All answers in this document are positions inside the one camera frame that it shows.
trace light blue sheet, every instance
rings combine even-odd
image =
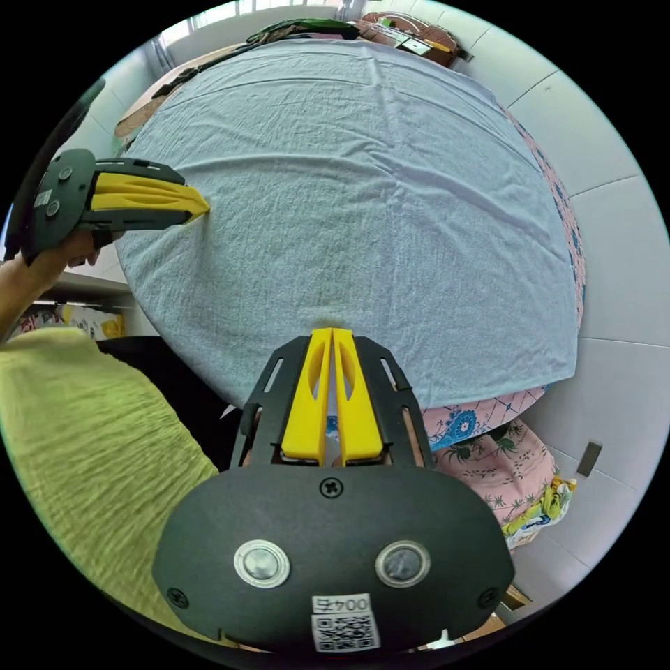
[[[211,204],[117,248],[155,328],[237,405],[272,350],[324,326],[391,349],[423,407],[574,373],[558,212],[463,75],[365,42],[264,45],[186,84],[129,155]]]

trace person's arm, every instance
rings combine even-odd
[[[90,232],[76,232],[58,247],[42,252],[28,267],[17,256],[0,265],[0,343],[30,305],[48,291],[69,265],[88,260],[93,265],[98,251]]]

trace yellow-green shirt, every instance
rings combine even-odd
[[[0,347],[0,430],[30,503],[79,571],[200,637],[163,600],[151,565],[170,512],[216,469],[151,382],[77,329],[26,333]]]

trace qr code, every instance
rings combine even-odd
[[[318,651],[364,651],[380,646],[371,612],[312,616],[312,630]]]

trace sticker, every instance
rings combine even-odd
[[[379,631],[369,593],[312,597],[312,635],[317,651],[346,653],[379,649]]]
[[[51,197],[51,192],[53,191],[52,188],[50,188],[48,191],[42,191],[42,193],[37,194],[37,198],[35,198],[35,204],[33,205],[33,209],[36,207],[41,207],[43,204],[49,204],[49,198]]]

